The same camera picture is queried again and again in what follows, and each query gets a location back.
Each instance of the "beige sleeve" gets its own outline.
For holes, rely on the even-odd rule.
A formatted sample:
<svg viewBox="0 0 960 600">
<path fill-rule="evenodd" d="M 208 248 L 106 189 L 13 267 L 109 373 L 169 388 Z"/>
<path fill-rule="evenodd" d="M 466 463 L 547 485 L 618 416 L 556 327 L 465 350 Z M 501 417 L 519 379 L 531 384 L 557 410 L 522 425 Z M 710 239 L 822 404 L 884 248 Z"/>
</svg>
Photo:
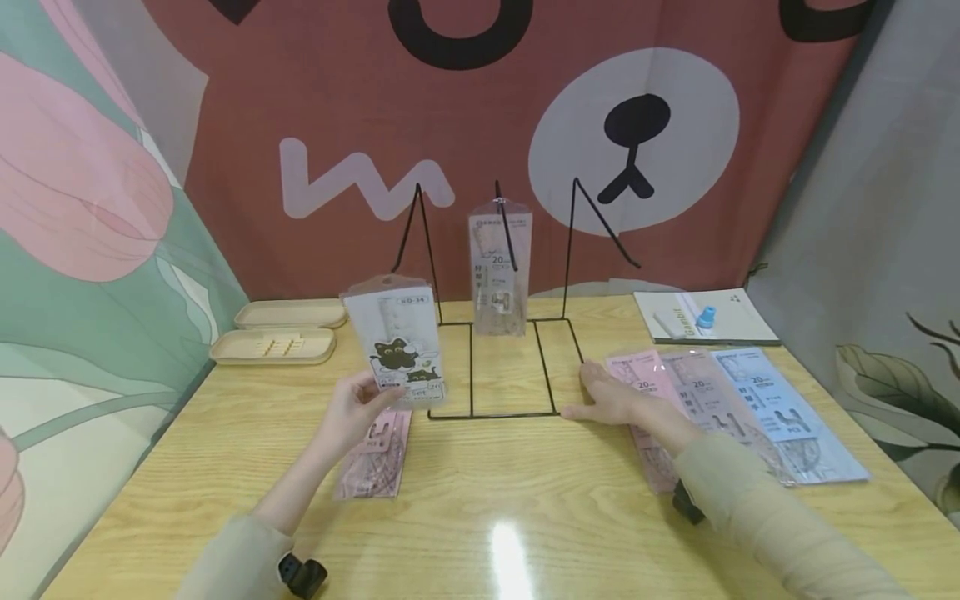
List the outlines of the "beige sleeve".
<svg viewBox="0 0 960 600">
<path fill-rule="evenodd" d="M 749 552 L 795 597 L 911 598 L 730 436 L 700 438 L 674 465 L 714 529 Z"/>
<path fill-rule="evenodd" d="M 280 560 L 292 538 L 253 516 L 235 516 L 204 548 L 180 584 L 177 600 L 275 600 L 283 598 Z"/>
</svg>

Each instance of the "hand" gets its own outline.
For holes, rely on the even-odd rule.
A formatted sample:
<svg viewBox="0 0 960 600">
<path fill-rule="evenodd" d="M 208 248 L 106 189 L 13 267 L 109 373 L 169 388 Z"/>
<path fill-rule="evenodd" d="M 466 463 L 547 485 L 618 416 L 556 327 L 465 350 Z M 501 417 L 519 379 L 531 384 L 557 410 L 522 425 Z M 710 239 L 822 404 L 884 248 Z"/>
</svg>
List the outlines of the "hand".
<svg viewBox="0 0 960 600">
<path fill-rule="evenodd" d="M 595 420 L 607 425 L 637 424 L 643 404 L 660 404 L 659 398 L 638 392 L 609 374 L 597 363 L 587 361 L 580 367 L 580 381 L 593 404 L 568 404 L 560 416 L 570 420 Z"/>
<path fill-rule="evenodd" d="M 315 443 L 333 463 L 340 461 L 363 441 L 380 413 L 404 394 L 406 390 L 401 387 L 380 392 L 370 371 L 344 377 L 333 387 L 333 396 L 314 437 Z"/>
</svg>

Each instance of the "left hand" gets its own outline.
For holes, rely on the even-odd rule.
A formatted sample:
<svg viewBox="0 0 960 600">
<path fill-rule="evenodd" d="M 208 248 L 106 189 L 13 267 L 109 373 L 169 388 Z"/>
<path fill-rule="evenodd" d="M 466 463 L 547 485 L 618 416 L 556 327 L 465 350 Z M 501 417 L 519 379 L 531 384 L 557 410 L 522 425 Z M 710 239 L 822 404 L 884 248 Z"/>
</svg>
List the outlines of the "left hand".
<svg viewBox="0 0 960 600">
<path fill-rule="evenodd" d="M 333 387 L 333 396 L 314 437 L 314 442 L 339 462 L 354 446 L 360 444 L 376 418 L 400 400 L 402 387 L 380 392 L 371 371 L 342 378 Z"/>
</svg>

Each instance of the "wooden table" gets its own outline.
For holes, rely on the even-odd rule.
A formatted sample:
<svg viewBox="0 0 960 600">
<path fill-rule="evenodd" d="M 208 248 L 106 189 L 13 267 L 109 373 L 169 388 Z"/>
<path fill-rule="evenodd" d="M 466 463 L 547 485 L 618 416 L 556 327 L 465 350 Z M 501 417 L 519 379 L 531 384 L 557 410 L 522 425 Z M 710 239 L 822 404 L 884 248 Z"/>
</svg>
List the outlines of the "wooden table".
<svg viewBox="0 0 960 600">
<path fill-rule="evenodd" d="M 469 305 L 444 305 L 448 320 Z M 560 311 L 531 301 L 532 316 Z M 586 357 L 652 343 L 631 297 L 572 299 Z M 447 413 L 466 410 L 467 331 L 444 327 Z M 170 598 L 227 518 L 306 444 L 334 381 L 363 366 L 349 325 L 316 367 L 217 367 L 44 598 Z M 582 401 L 565 323 L 540 325 L 558 407 Z M 537 338 L 474 338 L 478 413 L 549 407 Z M 960 535 L 785 348 L 768 356 L 873 474 L 796 493 L 920 598 L 960 593 Z M 763 598 L 774 579 L 647 488 L 626 427 L 556 417 L 431 421 L 417 413 L 400 495 L 332 501 L 298 534 L 334 598 Z"/>
</svg>

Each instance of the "beige tray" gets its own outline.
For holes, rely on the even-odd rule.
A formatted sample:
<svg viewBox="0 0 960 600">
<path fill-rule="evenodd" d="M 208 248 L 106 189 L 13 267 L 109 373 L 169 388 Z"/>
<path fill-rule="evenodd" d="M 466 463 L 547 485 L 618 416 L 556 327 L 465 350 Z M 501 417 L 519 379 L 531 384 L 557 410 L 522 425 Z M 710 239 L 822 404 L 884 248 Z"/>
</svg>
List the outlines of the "beige tray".
<svg viewBox="0 0 960 600">
<path fill-rule="evenodd" d="M 241 329 L 339 327 L 347 322 L 347 310 L 336 298 L 259 300 L 241 308 L 233 321 Z"/>
<path fill-rule="evenodd" d="M 236 329 L 210 347 L 221 365 L 318 365 L 333 354 L 330 329 Z"/>
</svg>

